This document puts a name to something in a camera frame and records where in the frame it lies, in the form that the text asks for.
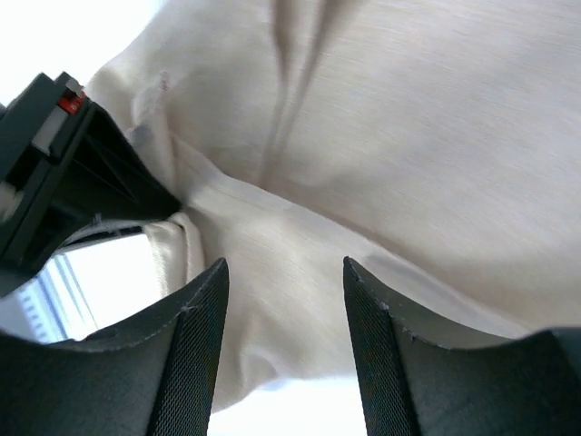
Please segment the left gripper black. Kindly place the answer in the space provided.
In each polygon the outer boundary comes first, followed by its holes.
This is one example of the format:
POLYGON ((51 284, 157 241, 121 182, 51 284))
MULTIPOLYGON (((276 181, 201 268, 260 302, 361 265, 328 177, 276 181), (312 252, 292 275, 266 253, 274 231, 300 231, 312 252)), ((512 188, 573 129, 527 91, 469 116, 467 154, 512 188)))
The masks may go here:
POLYGON ((67 73, 39 74, 1 108, 1 185, 18 199, 1 223, 3 272, 37 271, 81 227, 136 226, 180 209, 67 73))

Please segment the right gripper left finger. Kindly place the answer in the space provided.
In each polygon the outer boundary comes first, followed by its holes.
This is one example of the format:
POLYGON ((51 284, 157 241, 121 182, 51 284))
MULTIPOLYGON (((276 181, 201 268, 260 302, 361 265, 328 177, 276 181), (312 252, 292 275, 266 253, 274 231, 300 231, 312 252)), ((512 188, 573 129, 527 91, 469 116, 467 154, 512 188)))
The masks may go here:
POLYGON ((1 338, 4 435, 203 435, 229 297, 219 260, 81 341, 1 338))

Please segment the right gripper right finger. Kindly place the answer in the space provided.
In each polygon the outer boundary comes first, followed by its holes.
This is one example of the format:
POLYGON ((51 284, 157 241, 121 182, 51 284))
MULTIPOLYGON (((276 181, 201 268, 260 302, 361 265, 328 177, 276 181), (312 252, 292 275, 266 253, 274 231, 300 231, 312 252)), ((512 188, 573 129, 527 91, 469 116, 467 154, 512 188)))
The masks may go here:
POLYGON ((509 340, 453 322, 351 258, 344 302, 370 435, 577 435, 580 331, 509 340))

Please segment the beige cloth napkin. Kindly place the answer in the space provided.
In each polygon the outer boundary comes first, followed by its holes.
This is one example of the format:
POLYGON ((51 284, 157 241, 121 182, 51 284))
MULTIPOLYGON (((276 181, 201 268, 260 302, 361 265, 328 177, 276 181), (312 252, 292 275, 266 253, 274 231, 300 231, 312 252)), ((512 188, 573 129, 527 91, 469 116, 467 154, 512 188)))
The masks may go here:
POLYGON ((87 86, 225 258, 213 408, 355 372, 342 261, 473 328, 580 321, 577 1, 171 1, 87 86))

